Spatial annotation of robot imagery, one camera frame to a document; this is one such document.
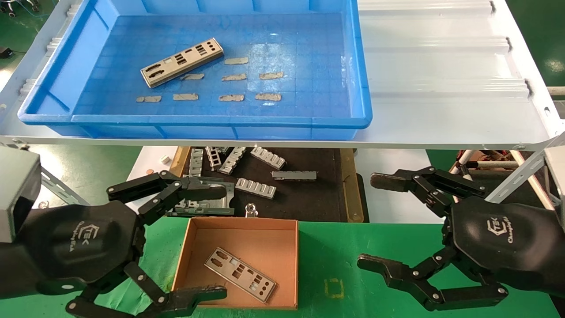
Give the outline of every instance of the robot logo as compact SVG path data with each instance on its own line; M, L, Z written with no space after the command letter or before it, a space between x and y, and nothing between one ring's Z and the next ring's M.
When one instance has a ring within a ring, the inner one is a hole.
M82 245L89 245L90 242L88 240L95 239L96 235L98 235L98 230L100 229L99 226L94 224L87 225L81 227L84 224L84 221L79 222L76 226L75 230L72 232L71 237L71 245L69 246L69 252L75 250L76 241L82 240Z
M501 234L507 233L508 229L506 229L506 224L498 220L497 217L492 217L490 220L486 221L486 225L489 231L499 236Z

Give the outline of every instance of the white pipe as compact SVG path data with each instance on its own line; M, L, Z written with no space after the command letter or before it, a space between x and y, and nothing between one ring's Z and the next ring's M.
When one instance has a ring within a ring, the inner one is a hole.
M514 160L516 160L518 165L524 164L524 157L522 157L522 154L519 151L510 150L510 153L512 154ZM551 200L547 196L547 193L545 193L544 189L541 187L541 183L537 180L536 176L532 175L531 177L529 177L528 182L530 186L532 186L532 189L536 193L537 197L540 198L540 201L544 205L544 208L555 211L555 207L551 203Z
M477 166L479 168L512 169L517 168L518 163L516 161L477 161Z
M551 96L565 96L565 86L548 86L547 90Z
M463 154L461 155L461 158L459 158L459 160L457 161L459 164L464 165L467 163L467 161L469 161L469 159L471 159L471 157L473 156L473 154L475 153L475 150L465 150L463 152ZM451 167L451 169L449 170L449 173L451 174L459 174L459 168L457 167L457 164L453 165L453 167ZM453 201L455 203L459 202L459 198L456 196L453 196Z

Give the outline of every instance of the cable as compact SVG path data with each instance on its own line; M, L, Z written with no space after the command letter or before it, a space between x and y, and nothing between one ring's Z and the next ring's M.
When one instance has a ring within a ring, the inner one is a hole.
M55 3L55 0L51 0L51 2L53 3L53 8L55 8L55 6L57 6L57 4ZM23 3L21 3L21 2L18 2L18 3L20 4L20 6L21 6L22 8L24 8L25 11L27 11L31 16L34 16L34 17L36 17L36 18L41 18L41 17L43 17L43 16L49 16L49 15L51 15L51 13L46 13L46 14L42 14L42 15L35 15L35 14L33 14L31 11L29 11L29 10L25 7L25 5L24 5Z

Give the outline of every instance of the brown cardboard box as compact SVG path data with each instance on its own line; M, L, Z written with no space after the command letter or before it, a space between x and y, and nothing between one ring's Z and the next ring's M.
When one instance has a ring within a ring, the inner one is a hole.
M228 282L204 263L221 247L277 283L267 304ZM173 290L223 285L225 299L199 307L295 310L298 308L298 221L272 218L193 217L188 222Z

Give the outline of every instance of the black work mat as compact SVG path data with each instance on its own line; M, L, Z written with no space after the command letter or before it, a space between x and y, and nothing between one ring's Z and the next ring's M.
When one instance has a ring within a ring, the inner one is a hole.
M318 171L318 179L314 182L273 180L271 172L274 168L253 157L250 154L252 149L247 148L232 175L211 171L208 155L204 150L203 177L223 178L226 182L233 183L237 182L237 178L245 178L277 187L273 200L235 190L235 196L229 205L235 209L235 216L245 216L245 205L254 203L259 217L347 222L339 149L267 148L286 160L282 170ZM226 156L220 154L220 157L224 162Z

